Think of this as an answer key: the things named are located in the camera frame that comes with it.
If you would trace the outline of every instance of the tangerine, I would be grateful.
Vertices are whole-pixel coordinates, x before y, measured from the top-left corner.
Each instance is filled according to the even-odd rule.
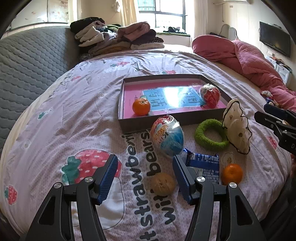
[[[231,182],[239,184],[242,180],[242,176],[243,171],[238,164],[229,164],[224,168],[221,179],[224,185],[227,185]]]
[[[133,103],[133,111],[139,116],[147,115],[150,108],[150,102],[146,98],[135,99]]]

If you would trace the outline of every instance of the television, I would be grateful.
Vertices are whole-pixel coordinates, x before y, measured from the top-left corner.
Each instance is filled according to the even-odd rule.
[[[260,22],[260,42],[287,57],[291,56],[290,35],[277,26]]]

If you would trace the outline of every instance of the pink bed sheet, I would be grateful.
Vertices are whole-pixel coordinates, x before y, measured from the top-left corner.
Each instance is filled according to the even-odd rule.
[[[239,40],[203,35],[193,40],[192,48],[195,54],[233,69],[261,90],[269,90],[281,108],[296,112],[296,92],[286,88],[279,73],[255,46]]]

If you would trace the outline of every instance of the green ring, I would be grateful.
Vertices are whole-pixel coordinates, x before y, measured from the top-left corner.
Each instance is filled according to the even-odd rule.
[[[222,137],[222,142],[215,142],[207,138],[204,132],[208,128],[212,128],[216,130],[219,133],[219,135]],[[201,145],[202,147],[208,150],[221,151],[221,150],[224,150],[229,144],[225,131],[226,130],[222,128],[222,123],[220,121],[216,119],[208,119],[203,121],[196,128],[194,138],[199,145]]]

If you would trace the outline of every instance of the window frame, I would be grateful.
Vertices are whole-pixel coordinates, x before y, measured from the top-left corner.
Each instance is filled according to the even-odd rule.
[[[155,26],[154,26],[155,28],[156,28],[156,14],[175,15],[175,16],[182,17],[182,29],[185,30],[185,27],[186,27],[185,0],[182,0],[182,5],[183,5],[183,14],[172,13],[172,12],[162,12],[162,11],[156,11],[156,10],[154,10],[154,11],[151,11],[151,10],[140,11],[139,10],[139,13],[153,13],[155,16]],[[156,0],[154,0],[154,6],[151,6],[151,7],[156,9]]]

